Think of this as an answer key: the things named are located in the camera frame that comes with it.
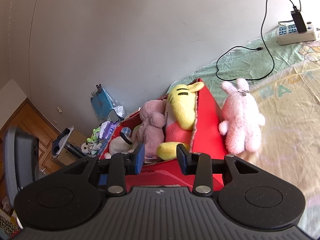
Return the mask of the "white bunny plush plaid ears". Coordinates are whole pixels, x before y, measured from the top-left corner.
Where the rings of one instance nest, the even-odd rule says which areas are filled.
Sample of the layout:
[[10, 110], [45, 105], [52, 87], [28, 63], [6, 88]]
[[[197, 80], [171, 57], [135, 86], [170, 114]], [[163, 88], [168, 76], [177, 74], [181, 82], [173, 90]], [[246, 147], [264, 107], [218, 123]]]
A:
[[132, 151], [133, 142], [131, 138], [132, 130], [129, 127], [121, 129], [119, 136], [112, 139], [108, 146], [108, 151], [104, 154], [105, 159], [110, 159], [116, 153], [126, 153]]

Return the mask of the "red storage box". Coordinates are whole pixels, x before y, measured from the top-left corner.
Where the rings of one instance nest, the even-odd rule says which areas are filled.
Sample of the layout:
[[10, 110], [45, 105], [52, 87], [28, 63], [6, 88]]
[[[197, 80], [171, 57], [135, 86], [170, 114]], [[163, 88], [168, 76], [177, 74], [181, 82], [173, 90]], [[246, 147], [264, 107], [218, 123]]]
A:
[[[197, 79], [193, 83], [195, 82], [202, 82], [202, 80]], [[168, 94], [157, 100], [166, 100], [167, 102], [167, 97]], [[129, 127], [133, 133], [133, 130], [142, 123], [139, 117], [139, 111], [140, 110], [131, 114], [117, 125], [108, 140], [107, 146], [101, 155], [101, 159], [104, 159], [104, 154], [108, 151], [109, 143], [112, 139], [119, 136], [122, 128]], [[195, 153], [206, 153], [213, 159], [223, 159], [227, 154], [227, 151], [224, 139], [218, 131], [218, 124], [220, 120], [221, 109], [209, 89], [204, 85], [204, 87], [197, 93], [196, 121], [194, 124], [193, 135], [191, 137], [190, 148], [188, 150]], [[128, 189], [133, 186], [161, 185], [192, 187], [194, 176], [184, 176], [181, 174], [176, 158], [164, 161], [158, 157], [155, 160], [147, 160], [144, 157], [144, 162], [145, 164], [139, 175], [129, 176], [127, 178], [126, 184]]]

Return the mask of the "mauve bear plush toy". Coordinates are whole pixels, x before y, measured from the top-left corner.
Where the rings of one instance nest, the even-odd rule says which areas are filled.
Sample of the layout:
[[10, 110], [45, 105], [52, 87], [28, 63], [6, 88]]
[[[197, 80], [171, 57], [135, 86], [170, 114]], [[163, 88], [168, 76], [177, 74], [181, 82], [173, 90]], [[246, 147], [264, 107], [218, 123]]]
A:
[[144, 103], [139, 111], [142, 123], [132, 133], [133, 148], [139, 143], [145, 146], [145, 158], [155, 160], [157, 147], [164, 142], [166, 100], [151, 100]]

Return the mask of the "pink bunny plush toy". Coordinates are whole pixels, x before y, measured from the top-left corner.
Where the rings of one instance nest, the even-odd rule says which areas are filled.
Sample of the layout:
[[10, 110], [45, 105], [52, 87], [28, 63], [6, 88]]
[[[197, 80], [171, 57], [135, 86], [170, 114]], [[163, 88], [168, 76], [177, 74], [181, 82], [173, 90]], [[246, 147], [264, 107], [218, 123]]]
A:
[[249, 91], [248, 82], [239, 78], [236, 84], [235, 87], [229, 81], [221, 83], [222, 90], [228, 96], [222, 107], [219, 132], [226, 137], [225, 143], [229, 153], [257, 152], [261, 146], [260, 128], [265, 125], [266, 120]]

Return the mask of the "yellow tiger plush toy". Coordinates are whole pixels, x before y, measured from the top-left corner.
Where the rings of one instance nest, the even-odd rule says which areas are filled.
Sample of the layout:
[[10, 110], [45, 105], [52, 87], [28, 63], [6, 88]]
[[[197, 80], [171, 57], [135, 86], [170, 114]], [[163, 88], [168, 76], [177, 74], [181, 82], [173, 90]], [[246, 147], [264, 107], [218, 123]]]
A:
[[203, 82], [175, 86], [167, 97], [165, 108], [165, 139], [157, 147], [157, 157], [161, 160], [176, 158], [176, 147], [182, 144], [190, 148], [196, 121], [197, 93], [204, 87]]

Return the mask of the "small green frog toy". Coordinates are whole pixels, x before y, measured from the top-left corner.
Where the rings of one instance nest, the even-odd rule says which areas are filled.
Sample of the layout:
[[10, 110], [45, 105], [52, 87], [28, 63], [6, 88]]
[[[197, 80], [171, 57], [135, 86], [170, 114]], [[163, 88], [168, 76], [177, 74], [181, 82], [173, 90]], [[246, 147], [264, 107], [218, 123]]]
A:
[[97, 128], [94, 128], [92, 131], [92, 135], [89, 138], [87, 138], [87, 142], [90, 144], [97, 143], [100, 137], [100, 130], [101, 130], [100, 126]]

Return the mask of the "blue plastic bag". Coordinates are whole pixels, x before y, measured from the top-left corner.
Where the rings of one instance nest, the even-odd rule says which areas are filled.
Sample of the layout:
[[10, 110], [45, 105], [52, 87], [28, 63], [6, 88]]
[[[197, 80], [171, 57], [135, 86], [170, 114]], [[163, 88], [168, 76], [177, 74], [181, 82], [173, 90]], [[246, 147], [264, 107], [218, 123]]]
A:
[[124, 120], [124, 107], [113, 100], [101, 84], [96, 85], [96, 90], [91, 93], [90, 102], [100, 124]]

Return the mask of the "left gripper device body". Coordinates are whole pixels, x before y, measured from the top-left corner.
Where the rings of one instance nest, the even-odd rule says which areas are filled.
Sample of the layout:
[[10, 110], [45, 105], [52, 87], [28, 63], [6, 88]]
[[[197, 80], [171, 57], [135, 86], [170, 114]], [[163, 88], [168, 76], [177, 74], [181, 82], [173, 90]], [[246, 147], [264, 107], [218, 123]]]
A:
[[18, 127], [9, 127], [3, 149], [7, 197], [11, 207], [14, 207], [18, 192], [37, 180], [39, 139]]

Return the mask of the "cartoon print bed sheet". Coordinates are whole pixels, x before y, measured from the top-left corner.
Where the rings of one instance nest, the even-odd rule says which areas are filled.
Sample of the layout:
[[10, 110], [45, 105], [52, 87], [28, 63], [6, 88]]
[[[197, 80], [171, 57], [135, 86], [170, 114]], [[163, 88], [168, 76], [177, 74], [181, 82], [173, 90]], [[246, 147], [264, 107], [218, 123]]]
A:
[[319, 237], [319, 42], [281, 46], [273, 32], [181, 80], [201, 78], [218, 104], [223, 79], [249, 77], [266, 124], [257, 153], [242, 159], [298, 187], [306, 198], [299, 227]]

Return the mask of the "white power strip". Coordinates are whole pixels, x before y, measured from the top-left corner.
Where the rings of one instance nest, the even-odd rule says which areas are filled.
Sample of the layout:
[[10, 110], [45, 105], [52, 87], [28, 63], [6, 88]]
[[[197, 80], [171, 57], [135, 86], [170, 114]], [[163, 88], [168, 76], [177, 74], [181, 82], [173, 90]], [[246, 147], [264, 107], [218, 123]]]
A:
[[282, 25], [276, 31], [276, 39], [279, 45], [287, 45], [300, 42], [315, 41], [318, 39], [317, 30], [312, 22], [305, 23], [306, 32], [299, 33], [295, 24]]

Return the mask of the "black power adapter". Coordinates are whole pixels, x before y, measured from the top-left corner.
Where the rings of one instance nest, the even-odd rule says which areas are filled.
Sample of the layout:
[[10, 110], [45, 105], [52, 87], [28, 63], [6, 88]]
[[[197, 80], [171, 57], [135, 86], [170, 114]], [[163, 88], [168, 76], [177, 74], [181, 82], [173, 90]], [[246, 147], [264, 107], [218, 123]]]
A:
[[305, 33], [307, 32], [307, 28], [305, 26], [305, 22], [303, 20], [303, 17], [301, 15], [301, 12], [297, 7], [294, 5], [293, 10], [291, 11], [292, 19], [296, 25], [298, 33]]

